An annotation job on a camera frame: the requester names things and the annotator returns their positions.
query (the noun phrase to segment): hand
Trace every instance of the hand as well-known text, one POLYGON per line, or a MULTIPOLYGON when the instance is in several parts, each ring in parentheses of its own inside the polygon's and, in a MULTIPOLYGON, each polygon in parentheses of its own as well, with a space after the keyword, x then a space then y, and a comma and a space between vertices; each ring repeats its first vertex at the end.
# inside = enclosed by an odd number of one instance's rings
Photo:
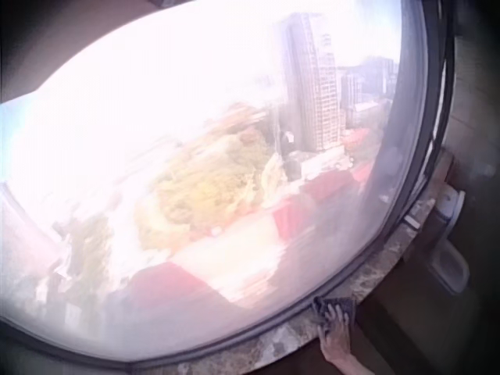
POLYGON ((330 332, 325 335, 321 327, 318 327, 321 352, 325 359, 337 365, 347 361, 351 357, 351 337, 349 334, 349 315, 342 312, 339 305, 335 308, 328 305, 327 319, 330 322, 330 332))

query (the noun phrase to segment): wrist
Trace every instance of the wrist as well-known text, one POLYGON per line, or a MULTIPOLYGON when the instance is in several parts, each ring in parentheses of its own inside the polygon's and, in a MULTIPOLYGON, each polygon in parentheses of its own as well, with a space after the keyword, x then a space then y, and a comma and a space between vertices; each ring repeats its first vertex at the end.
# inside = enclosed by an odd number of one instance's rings
POLYGON ((355 356, 353 356, 352 354, 346 354, 342 357, 332 359, 330 362, 332 365, 335 365, 336 367, 343 367, 352 365, 355 361, 356 361, 355 356))
POLYGON ((355 366, 357 362, 358 360, 351 354, 331 361, 332 365, 337 367, 342 373, 351 373, 353 366, 355 366))

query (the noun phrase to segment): city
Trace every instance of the city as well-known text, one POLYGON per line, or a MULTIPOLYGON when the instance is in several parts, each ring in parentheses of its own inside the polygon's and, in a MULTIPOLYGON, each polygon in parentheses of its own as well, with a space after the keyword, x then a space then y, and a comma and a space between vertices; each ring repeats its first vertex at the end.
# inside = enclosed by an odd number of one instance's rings
MULTIPOLYGON (((67 202, 70 214, 51 228, 24 227, 44 238, 48 255, 14 255, 13 262, 50 263, 50 272, 12 276, 16 308, 51 327, 64 322, 83 339, 120 341, 138 331, 169 335, 165 315, 195 327, 198 310, 211 305, 228 315, 211 330, 223 324, 229 334, 238 328, 231 317, 255 321, 317 284, 294 281, 291 270, 326 277, 329 266, 340 269, 355 255, 351 227, 384 135, 398 64, 368 56, 357 66, 337 66, 319 13, 293 13, 275 30, 280 73, 257 86, 263 97, 282 93, 279 99, 228 103, 196 139, 161 138, 113 182, 67 202), (345 248, 325 252, 319 243, 328 238, 345 248), (323 261, 314 263, 315 254, 323 261)), ((5 225, 19 233, 26 224, 10 209, 7 185, 2 200, 9 207, 5 225)), ((29 237, 6 240, 34 249, 29 237)), ((189 337, 175 349, 183 345, 192 345, 189 337)))

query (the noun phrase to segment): skyscraper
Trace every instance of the skyscraper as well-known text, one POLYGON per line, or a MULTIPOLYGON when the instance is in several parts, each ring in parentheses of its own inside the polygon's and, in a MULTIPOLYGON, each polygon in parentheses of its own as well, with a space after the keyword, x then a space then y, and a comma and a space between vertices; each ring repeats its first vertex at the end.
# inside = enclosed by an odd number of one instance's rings
POLYGON ((346 73, 341 78, 341 107, 348 109, 361 102, 361 77, 356 73, 346 73))
POLYGON ((297 149, 321 152, 338 144, 340 103, 325 16, 295 13, 280 25, 290 131, 297 149))

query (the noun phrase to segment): marble ledge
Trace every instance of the marble ledge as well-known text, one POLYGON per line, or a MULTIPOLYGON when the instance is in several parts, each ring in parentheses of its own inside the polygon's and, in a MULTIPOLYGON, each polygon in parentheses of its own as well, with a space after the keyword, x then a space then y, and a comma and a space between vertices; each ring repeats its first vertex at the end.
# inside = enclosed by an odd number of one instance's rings
MULTIPOLYGON (((452 155, 443 151, 430 183, 410 210, 410 215, 420 226, 435 205, 451 163, 452 155)), ((417 234, 418 232, 409 225, 400 224, 384 247, 373 253, 362 266, 327 297, 351 295, 358 302, 361 302, 392 270, 417 234)), ((190 362, 149 370, 137 370, 134 374, 234 375, 248 373, 276 362, 316 337, 313 311, 307 309, 286 323, 233 348, 190 362)))

